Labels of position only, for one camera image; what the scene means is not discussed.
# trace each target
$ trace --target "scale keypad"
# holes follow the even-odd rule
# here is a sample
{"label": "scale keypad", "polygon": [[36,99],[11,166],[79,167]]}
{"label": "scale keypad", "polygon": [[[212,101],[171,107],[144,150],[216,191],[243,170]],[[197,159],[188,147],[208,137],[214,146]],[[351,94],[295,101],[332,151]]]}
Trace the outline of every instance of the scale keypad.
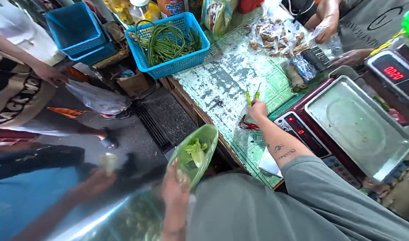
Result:
{"label": "scale keypad", "polygon": [[354,186],[356,189],[360,189],[362,185],[350,174],[347,169],[338,161],[335,156],[329,156],[325,159],[322,159],[324,163],[331,168],[337,175],[343,178],[346,182]]}

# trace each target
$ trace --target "wooden counter edge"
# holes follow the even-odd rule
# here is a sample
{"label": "wooden counter edge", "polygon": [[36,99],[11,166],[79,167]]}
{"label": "wooden counter edge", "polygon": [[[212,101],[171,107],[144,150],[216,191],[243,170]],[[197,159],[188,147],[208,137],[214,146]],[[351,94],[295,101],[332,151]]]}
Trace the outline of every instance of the wooden counter edge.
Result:
{"label": "wooden counter edge", "polygon": [[[197,126],[201,126],[201,121],[204,123],[213,124],[212,119],[204,112],[193,100],[192,98],[185,92],[182,86],[179,84],[179,81],[175,79],[172,75],[163,77],[159,79],[162,85],[170,91],[170,93],[175,97],[176,101],[182,106],[182,108],[187,112],[187,114],[193,119],[193,121],[197,124]],[[224,139],[224,137],[219,134],[218,137],[219,143],[223,145],[223,147],[227,150],[229,155],[233,158],[234,162],[236,162],[239,166],[245,168],[243,163],[237,158],[237,156],[233,153],[231,146],[228,142]],[[277,189],[285,180],[282,179],[273,190]]]}

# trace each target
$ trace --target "blue plastic basket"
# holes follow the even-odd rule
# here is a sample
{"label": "blue plastic basket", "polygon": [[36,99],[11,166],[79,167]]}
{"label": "blue plastic basket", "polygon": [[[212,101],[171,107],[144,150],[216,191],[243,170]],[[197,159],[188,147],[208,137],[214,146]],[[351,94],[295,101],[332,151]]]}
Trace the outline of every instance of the blue plastic basket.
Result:
{"label": "blue plastic basket", "polygon": [[86,45],[86,46],[81,47],[81,48],[75,48],[75,49],[69,51],[68,53],[65,52],[66,55],[68,55],[68,56],[84,55],[84,54],[87,54],[90,51],[96,50],[96,49],[98,49],[98,48],[100,48],[100,47],[102,47],[102,46],[104,46],[107,43],[112,41],[111,36],[109,35],[108,31],[106,30],[106,27],[100,22],[97,15],[95,13],[93,13],[93,14],[94,14],[95,19],[97,20],[97,23],[99,24],[99,30],[102,33],[104,33],[105,42],[101,43],[99,41],[99,42],[95,42],[94,44],[89,44],[89,45]]}
{"label": "blue plastic basket", "polygon": [[69,59],[78,61],[86,65],[94,65],[95,63],[116,54],[116,50],[112,42],[109,42],[95,50],[92,50],[84,55],[72,55]]}
{"label": "blue plastic basket", "polygon": [[[130,38],[128,35],[128,33],[130,32],[135,33],[136,28],[131,28],[126,31],[126,38],[140,71],[148,73],[154,79],[159,79],[161,77],[165,77],[203,63],[206,57],[206,53],[211,45],[192,13],[184,12],[166,19],[155,21],[154,23],[168,23],[174,25],[182,31],[185,37],[188,37],[188,33],[191,27],[200,35],[202,49],[194,53],[176,58],[174,60],[167,61],[165,63],[161,63],[155,66],[149,66],[147,58],[143,54],[137,41]],[[138,34],[141,37],[149,38],[153,30],[152,27],[153,25],[151,23],[140,25],[138,26]]]}
{"label": "blue plastic basket", "polygon": [[46,17],[54,42],[67,55],[107,43],[98,20],[85,3],[49,11]]}

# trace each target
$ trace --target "stainless steel scale tray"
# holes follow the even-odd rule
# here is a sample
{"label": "stainless steel scale tray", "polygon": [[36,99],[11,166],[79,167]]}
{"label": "stainless steel scale tray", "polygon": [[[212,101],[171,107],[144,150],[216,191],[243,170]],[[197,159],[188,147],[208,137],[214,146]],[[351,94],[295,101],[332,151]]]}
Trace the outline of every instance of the stainless steel scale tray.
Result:
{"label": "stainless steel scale tray", "polygon": [[304,108],[374,181],[382,181],[409,153],[402,126],[346,75]]}

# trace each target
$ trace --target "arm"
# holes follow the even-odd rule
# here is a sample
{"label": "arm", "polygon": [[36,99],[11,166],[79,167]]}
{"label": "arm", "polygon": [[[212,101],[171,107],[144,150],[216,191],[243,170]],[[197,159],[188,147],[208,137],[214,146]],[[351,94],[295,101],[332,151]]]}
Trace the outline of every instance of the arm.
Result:
{"label": "arm", "polygon": [[25,52],[20,47],[14,45],[10,41],[6,40],[3,36],[0,35],[0,51],[13,56],[14,58],[19,59],[23,63],[30,66],[36,75],[38,75],[41,79],[47,81],[54,87],[57,87],[55,80],[60,80],[64,83],[67,83],[67,78],[63,74],[61,74],[55,68],[49,66],[46,63],[43,63],[30,55],[29,53]]}
{"label": "arm", "polygon": [[267,144],[268,151],[281,169],[285,164],[299,156],[314,156],[297,138],[280,129],[267,118],[267,107],[262,101],[255,99],[249,106],[249,114],[255,120]]}
{"label": "arm", "polygon": [[342,65],[355,66],[358,64],[364,64],[365,59],[373,51],[374,51],[373,48],[354,49],[334,59],[333,64],[336,68]]}
{"label": "arm", "polygon": [[325,29],[316,37],[316,42],[321,44],[326,42],[337,32],[338,21],[340,19],[340,4],[342,0],[322,0],[312,16],[305,24],[307,29],[324,27]]}
{"label": "arm", "polygon": [[38,217],[38,219],[30,223],[23,231],[17,234],[12,241],[42,240],[74,209],[76,205],[97,196],[112,186],[116,180],[115,175],[108,177],[107,173],[101,169],[93,169],[91,173],[93,173],[93,176],[65,194],[59,201],[57,201],[57,203],[47,209],[43,215]]}
{"label": "arm", "polygon": [[189,192],[183,190],[181,185],[176,182],[176,163],[177,160],[167,168],[163,180],[162,196],[166,204],[161,236],[161,240],[163,241],[185,240],[185,222]]}

